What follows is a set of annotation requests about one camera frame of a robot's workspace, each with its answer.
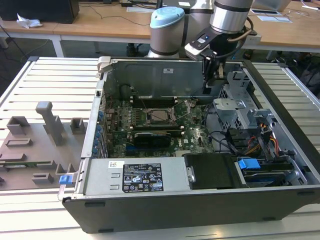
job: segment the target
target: white paper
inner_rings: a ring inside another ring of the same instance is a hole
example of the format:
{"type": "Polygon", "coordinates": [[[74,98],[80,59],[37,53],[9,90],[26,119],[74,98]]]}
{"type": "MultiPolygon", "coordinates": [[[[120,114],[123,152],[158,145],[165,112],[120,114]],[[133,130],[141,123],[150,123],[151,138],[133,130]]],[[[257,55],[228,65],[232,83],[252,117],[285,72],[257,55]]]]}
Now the white paper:
{"type": "Polygon", "coordinates": [[[287,17],[280,17],[280,16],[276,16],[276,19],[278,19],[281,22],[291,22],[289,18],[287,17]]]}
{"type": "Polygon", "coordinates": [[[274,16],[258,16],[262,21],[277,21],[274,16]]]}
{"type": "Polygon", "coordinates": [[[278,23],[292,23],[287,17],[278,17],[278,16],[258,16],[261,21],[267,22],[278,22],[278,23]]]}
{"type": "Polygon", "coordinates": [[[17,19],[17,23],[21,26],[21,27],[24,27],[26,29],[29,29],[29,28],[33,28],[33,27],[41,27],[42,24],[40,23],[40,20],[38,19],[27,19],[27,18],[24,18],[22,16],[19,16],[19,14],[16,14],[18,16],[18,19],[17,19]]]}
{"type": "Polygon", "coordinates": [[[190,7],[190,3],[187,1],[179,1],[178,3],[180,6],[190,7]]]}

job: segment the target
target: barcode sticker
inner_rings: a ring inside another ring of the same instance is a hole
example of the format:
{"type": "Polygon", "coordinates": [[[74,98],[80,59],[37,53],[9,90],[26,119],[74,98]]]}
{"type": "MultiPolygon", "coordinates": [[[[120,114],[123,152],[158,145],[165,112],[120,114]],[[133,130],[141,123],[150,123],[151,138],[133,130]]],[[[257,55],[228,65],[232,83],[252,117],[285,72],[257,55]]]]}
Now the barcode sticker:
{"type": "Polygon", "coordinates": [[[125,161],[109,161],[110,169],[122,169],[124,167],[125,161]]]}

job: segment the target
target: metal case frame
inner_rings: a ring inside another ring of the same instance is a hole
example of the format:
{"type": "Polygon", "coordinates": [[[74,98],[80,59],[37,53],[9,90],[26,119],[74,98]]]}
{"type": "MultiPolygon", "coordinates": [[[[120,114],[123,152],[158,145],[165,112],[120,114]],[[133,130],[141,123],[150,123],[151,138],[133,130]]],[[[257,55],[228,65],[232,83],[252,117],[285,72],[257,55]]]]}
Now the metal case frame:
{"type": "MultiPolygon", "coordinates": [[[[239,63],[268,103],[303,160],[320,179],[320,155],[302,132],[268,84],[249,62],[239,63]]],[[[87,134],[95,129],[101,100],[95,96],[87,134]]],[[[304,205],[320,198],[320,184],[259,187],[188,192],[127,193],[123,195],[85,195],[92,159],[92,143],[86,136],[75,193],[62,204],[86,233],[137,231],[280,220],[304,205]]]]}

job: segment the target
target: blue plastic tab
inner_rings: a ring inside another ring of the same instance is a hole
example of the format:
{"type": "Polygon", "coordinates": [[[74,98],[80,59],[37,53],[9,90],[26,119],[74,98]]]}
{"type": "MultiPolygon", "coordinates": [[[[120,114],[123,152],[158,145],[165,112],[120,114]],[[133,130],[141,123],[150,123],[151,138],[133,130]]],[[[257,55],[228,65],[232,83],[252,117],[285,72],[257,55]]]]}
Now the blue plastic tab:
{"type": "Polygon", "coordinates": [[[241,169],[260,169],[260,164],[256,158],[242,158],[238,161],[241,169]]]}
{"type": "Polygon", "coordinates": [[[166,6],[155,10],[151,15],[150,28],[161,29],[170,26],[185,16],[185,11],[176,6],[166,6]]]}
{"type": "Polygon", "coordinates": [[[71,175],[62,175],[59,179],[59,184],[71,185],[72,184],[72,176],[71,175]]]}

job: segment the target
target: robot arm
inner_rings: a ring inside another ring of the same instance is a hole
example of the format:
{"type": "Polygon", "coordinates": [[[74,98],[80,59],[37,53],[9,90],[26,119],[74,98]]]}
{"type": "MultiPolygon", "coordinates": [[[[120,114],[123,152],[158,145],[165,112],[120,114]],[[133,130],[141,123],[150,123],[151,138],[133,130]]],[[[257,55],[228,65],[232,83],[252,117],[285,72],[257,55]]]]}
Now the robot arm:
{"type": "Polygon", "coordinates": [[[215,0],[210,26],[184,47],[191,59],[203,59],[205,83],[219,78],[218,70],[226,58],[240,49],[252,32],[253,22],[248,18],[252,3],[253,0],[215,0]],[[250,29],[245,27],[246,20],[250,23],[250,29]]]}

